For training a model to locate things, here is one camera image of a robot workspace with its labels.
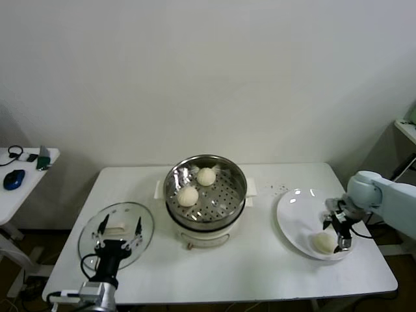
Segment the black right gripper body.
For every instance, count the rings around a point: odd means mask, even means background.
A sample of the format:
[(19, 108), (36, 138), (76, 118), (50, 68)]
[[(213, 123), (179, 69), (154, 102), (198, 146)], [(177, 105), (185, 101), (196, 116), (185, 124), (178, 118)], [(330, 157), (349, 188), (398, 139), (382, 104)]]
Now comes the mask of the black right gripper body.
[(333, 214), (334, 230), (351, 228), (361, 220), (361, 209), (350, 198), (328, 198), (325, 201), (328, 213)]

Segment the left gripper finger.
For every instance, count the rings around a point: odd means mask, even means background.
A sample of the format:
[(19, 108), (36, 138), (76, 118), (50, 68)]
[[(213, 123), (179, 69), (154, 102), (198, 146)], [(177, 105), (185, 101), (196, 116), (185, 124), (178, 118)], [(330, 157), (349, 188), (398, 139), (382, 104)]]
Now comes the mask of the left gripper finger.
[(94, 241), (94, 249), (104, 248), (106, 243), (104, 239), (104, 233), (109, 221), (109, 214), (100, 222), (97, 231), (92, 233), (92, 240)]
[(134, 250), (141, 244), (142, 244), (142, 217), (138, 219), (133, 237), (131, 239), (128, 239), (122, 245), (122, 249)]

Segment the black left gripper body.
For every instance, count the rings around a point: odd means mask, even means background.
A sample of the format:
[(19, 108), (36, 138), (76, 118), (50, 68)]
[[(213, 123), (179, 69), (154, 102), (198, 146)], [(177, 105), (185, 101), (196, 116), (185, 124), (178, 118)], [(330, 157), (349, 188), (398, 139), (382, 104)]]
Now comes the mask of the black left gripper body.
[(104, 247), (96, 250), (99, 257), (99, 265), (94, 275), (95, 282), (117, 283), (116, 275), (118, 273), (120, 262), (129, 257), (129, 251), (122, 246), (125, 240), (104, 240)]

